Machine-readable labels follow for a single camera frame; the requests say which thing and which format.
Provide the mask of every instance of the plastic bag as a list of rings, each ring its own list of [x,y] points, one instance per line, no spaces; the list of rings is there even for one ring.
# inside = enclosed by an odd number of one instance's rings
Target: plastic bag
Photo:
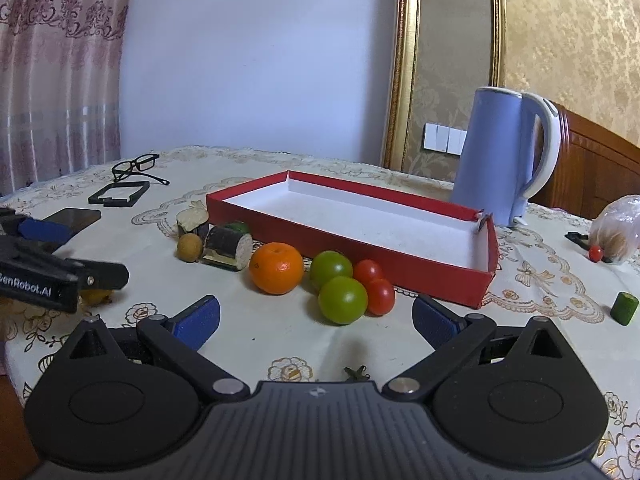
[[[640,195],[611,202],[591,224],[589,245],[598,245],[611,263],[625,262],[640,240]]]

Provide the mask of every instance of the table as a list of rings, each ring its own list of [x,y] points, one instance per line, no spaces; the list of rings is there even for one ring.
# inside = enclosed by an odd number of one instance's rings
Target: table
[[[44,218],[63,207],[87,207],[87,197],[111,180],[110,164],[37,184],[2,205]],[[396,307],[381,318],[328,325],[309,286],[281,297],[257,292],[245,272],[232,273],[175,257],[175,215],[204,207],[208,192],[276,173],[300,170],[446,200],[452,184],[366,164],[255,150],[188,146],[161,153],[152,184],[133,208],[104,208],[102,219],[58,254],[126,264],[130,281],[110,304],[83,306],[74,315],[1,300],[5,366],[24,402],[82,316],[108,326],[134,326],[160,312],[172,316],[205,294],[222,308],[220,328],[200,352],[253,387],[259,380],[344,380],[344,367],[367,365],[382,385],[433,349],[412,328],[416,294],[397,289]],[[590,222],[529,205],[528,226],[497,230],[500,257],[482,313],[498,324],[552,318],[606,397],[609,427],[595,463],[612,478],[640,479],[640,320],[623,327],[609,316],[620,290],[640,296],[640,257],[621,266],[593,264],[566,240]],[[468,309],[448,304],[464,316]]]

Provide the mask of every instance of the patterned wallpaper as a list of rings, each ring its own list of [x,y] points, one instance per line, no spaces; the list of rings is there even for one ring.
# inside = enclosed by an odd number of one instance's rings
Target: patterned wallpaper
[[[453,181],[457,155],[422,149],[424,123],[466,130],[474,91],[489,81],[491,0],[422,0],[418,59],[402,170]]]
[[[507,0],[505,86],[640,146],[640,0]]]

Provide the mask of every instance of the kettle handle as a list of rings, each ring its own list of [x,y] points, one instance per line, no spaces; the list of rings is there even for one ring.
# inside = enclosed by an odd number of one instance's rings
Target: kettle handle
[[[531,198],[542,189],[556,167],[560,152],[560,119],[558,118],[558,109],[548,99],[523,92],[522,100],[529,101],[532,111],[540,117],[545,132],[542,157],[536,173],[520,192],[523,198]]]

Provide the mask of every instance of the red cardboard tray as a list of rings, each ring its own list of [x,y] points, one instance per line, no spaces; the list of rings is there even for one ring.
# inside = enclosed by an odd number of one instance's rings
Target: red cardboard tray
[[[283,171],[207,195],[209,222],[245,222],[261,242],[309,258],[340,251],[371,259],[393,284],[479,308],[495,276],[498,241],[479,211],[377,186]]]

